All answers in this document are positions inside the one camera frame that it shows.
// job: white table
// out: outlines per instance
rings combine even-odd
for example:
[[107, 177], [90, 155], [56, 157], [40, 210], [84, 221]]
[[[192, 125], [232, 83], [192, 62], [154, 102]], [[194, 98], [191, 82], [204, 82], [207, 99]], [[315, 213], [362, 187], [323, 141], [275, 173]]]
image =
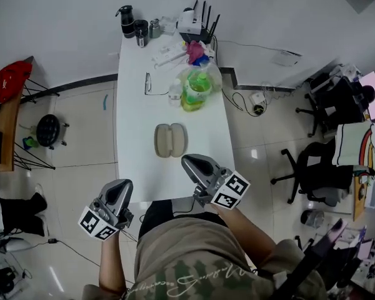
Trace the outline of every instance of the white table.
[[136, 38], [122, 39], [119, 57], [116, 134], [118, 169], [121, 179], [130, 179], [131, 202], [192, 196], [195, 185], [181, 166], [181, 158], [160, 158], [154, 150], [158, 124], [180, 123], [187, 131], [185, 154], [212, 157], [234, 170], [231, 138], [221, 92], [213, 93], [204, 107], [185, 112], [168, 104], [168, 96], [145, 96], [146, 73], [151, 73], [152, 93], [165, 93], [176, 74], [188, 65], [181, 58], [155, 69], [153, 54], [181, 38], [162, 35], [140, 48]]

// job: black thermos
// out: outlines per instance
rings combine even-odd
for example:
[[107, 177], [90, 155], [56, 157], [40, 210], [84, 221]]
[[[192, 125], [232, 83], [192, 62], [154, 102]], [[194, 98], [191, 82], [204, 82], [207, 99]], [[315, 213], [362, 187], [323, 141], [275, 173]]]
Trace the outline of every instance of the black thermos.
[[149, 42], [149, 23], [146, 20], [136, 20], [134, 28], [137, 45], [143, 48]]
[[125, 38], [133, 37], [135, 35], [133, 27], [135, 20], [133, 19], [132, 6], [120, 7], [115, 16], [118, 16], [119, 13], [121, 13], [121, 28]]

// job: white wall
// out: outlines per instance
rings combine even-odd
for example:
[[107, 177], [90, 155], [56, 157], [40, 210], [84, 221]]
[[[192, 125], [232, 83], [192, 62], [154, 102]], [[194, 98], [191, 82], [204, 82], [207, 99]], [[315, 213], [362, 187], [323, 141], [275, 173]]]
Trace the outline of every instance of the white wall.
[[[340, 57], [375, 70], [375, 2], [358, 15], [345, 0], [206, 0], [221, 13], [219, 40], [289, 49], [304, 55], [294, 67], [269, 60], [273, 51], [219, 43], [220, 64], [241, 84], [292, 85]], [[50, 87], [116, 73], [121, 28], [117, 8], [135, 18], [178, 14], [194, 0], [0, 0], [0, 68], [34, 55], [34, 75]]]

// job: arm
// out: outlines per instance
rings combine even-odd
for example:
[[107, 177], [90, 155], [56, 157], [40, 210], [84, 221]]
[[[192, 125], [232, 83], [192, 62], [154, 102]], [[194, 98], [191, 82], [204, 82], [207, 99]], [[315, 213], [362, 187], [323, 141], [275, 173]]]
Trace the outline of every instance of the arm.
[[252, 263], [256, 267], [259, 267], [274, 251], [276, 247], [275, 242], [237, 208], [228, 210], [215, 205], [212, 205], [212, 207], [219, 213], [222, 220], [225, 221]]
[[99, 287], [109, 293], [122, 295], [126, 283], [119, 253], [119, 231], [101, 245]]

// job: black pants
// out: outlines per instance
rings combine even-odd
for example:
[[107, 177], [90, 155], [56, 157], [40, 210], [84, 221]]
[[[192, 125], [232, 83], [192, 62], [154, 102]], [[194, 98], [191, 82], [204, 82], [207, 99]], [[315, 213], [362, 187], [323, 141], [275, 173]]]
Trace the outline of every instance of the black pants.
[[173, 204], [171, 200], [153, 201], [153, 203], [149, 206], [149, 209], [147, 209], [146, 215], [144, 216], [142, 226], [140, 227], [139, 231], [139, 239], [156, 226], [178, 218], [202, 219], [211, 221], [212, 223], [218, 223], [226, 227], [225, 222], [217, 214], [203, 212], [198, 214], [181, 214], [174, 217]]
[[46, 200], [35, 193], [29, 200], [0, 199], [4, 233], [20, 229], [25, 233], [38, 234], [44, 237], [43, 221], [35, 214], [46, 210]]

